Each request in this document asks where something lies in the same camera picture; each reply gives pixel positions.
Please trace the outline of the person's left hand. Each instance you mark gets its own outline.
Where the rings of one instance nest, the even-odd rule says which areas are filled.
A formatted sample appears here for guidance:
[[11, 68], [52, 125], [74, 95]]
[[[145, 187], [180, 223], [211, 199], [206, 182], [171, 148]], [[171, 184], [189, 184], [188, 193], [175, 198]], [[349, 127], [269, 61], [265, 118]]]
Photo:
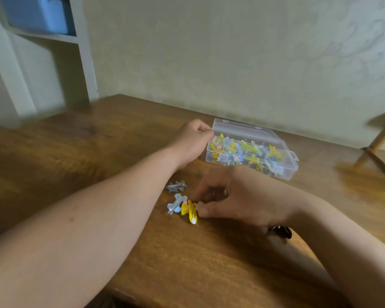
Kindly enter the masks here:
[[176, 138], [168, 146], [177, 170], [197, 159], [208, 143], [195, 138], [192, 121], [185, 123], [179, 129]]

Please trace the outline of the pile of colourful binder clips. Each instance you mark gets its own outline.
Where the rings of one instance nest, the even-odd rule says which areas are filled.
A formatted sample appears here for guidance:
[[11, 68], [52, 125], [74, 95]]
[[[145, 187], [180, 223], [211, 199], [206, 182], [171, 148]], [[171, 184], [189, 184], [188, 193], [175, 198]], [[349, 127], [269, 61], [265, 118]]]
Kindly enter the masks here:
[[283, 153], [276, 145], [257, 145], [254, 141], [231, 139], [223, 134], [215, 136], [207, 145], [206, 161], [223, 166], [245, 165], [264, 174], [279, 177], [284, 168]]

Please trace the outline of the yellow binder clip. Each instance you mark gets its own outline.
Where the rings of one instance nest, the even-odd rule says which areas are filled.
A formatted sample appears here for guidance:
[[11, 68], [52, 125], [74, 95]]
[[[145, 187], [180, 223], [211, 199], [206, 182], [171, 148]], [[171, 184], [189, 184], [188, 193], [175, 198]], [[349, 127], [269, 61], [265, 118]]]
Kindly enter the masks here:
[[182, 202], [180, 214], [181, 214], [181, 216], [187, 216], [188, 215], [189, 221], [191, 224], [195, 225], [197, 223], [198, 214], [197, 214], [195, 204], [192, 201], [187, 200], [187, 201]]

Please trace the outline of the wooden stand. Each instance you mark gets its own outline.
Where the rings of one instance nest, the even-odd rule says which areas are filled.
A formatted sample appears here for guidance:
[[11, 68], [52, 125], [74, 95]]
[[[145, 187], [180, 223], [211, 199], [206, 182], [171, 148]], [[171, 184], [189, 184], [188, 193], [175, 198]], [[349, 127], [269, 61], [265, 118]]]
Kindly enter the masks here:
[[385, 143], [385, 113], [376, 116], [371, 119], [368, 124], [372, 127], [380, 129], [380, 133], [367, 147], [361, 148], [363, 151], [358, 160], [354, 163], [355, 168], [363, 166], [367, 161], [371, 160], [377, 168], [385, 174], [385, 162], [376, 155], [376, 152], [380, 150], [382, 145]]

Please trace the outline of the blue storage bin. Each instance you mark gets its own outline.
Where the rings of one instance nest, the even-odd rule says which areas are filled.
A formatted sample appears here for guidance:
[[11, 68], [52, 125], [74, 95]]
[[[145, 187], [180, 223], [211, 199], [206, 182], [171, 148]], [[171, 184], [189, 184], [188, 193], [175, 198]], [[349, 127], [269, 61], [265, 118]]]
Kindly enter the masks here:
[[0, 6], [19, 30], [76, 36], [70, 0], [0, 0]]

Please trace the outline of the white shelf unit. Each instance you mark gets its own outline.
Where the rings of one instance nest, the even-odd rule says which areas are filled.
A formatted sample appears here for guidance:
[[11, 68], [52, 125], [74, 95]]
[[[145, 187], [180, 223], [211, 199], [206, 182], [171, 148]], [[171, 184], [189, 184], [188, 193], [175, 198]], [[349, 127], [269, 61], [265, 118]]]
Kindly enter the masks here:
[[75, 35], [18, 28], [0, 2], [0, 126], [98, 100], [84, 2], [67, 1]]

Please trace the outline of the clear plastic storage box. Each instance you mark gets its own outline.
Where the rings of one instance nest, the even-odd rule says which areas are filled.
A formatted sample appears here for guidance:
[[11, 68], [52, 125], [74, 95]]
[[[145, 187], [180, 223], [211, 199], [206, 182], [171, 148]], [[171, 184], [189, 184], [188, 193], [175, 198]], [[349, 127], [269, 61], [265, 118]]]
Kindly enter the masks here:
[[298, 156], [293, 151], [290, 151], [285, 141], [280, 139], [271, 129], [216, 118], [214, 119], [212, 130], [214, 132], [214, 137], [223, 134], [224, 137], [229, 137], [231, 139], [244, 140], [246, 142], [254, 141], [257, 145], [260, 145], [263, 142], [266, 145], [276, 145], [276, 149], [282, 152], [284, 156], [284, 161], [280, 163], [284, 168], [284, 172], [283, 175], [279, 177], [265, 174], [267, 176], [290, 181], [292, 176], [298, 170]]

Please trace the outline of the person's right hand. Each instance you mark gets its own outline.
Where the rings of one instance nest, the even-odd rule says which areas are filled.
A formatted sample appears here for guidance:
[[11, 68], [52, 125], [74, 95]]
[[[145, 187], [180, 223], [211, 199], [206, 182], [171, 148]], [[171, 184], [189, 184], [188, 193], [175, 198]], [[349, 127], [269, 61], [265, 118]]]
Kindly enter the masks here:
[[194, 202], [227, 202], [232, 217], [257, 226], [290, 226], [308, 193], [246, 166], [211, 169], [199, 182]]

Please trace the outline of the black binder clip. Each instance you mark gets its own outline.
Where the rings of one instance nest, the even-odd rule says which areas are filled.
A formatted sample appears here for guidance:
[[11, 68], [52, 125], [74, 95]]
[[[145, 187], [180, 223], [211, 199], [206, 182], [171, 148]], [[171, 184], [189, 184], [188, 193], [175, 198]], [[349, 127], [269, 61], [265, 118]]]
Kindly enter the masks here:
[[266, 232], [267, 240], [277, 241], [279, 239], [283, 244], [287, 244], [292, 236], [291, 229], [286, 226], [271, 226], [267, 228]]

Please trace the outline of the person's left forearm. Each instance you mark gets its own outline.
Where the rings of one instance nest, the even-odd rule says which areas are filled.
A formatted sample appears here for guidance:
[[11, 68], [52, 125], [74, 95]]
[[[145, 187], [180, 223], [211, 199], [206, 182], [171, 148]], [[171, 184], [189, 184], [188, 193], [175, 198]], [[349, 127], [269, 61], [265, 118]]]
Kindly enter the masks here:
[[159, 150], [0, 235], [0, 308], [84, 308], [137, 242], [180, 166]]

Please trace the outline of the person's right forearm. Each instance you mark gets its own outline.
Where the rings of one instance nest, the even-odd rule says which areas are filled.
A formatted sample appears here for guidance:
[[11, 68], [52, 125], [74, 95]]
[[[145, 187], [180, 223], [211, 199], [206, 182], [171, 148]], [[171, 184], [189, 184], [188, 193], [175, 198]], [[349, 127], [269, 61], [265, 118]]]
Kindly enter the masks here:
[[308, 244], [354, 307], [385, 308], [385, 243], [319, 197], [291, 186], [271, 191], [277, 223]]

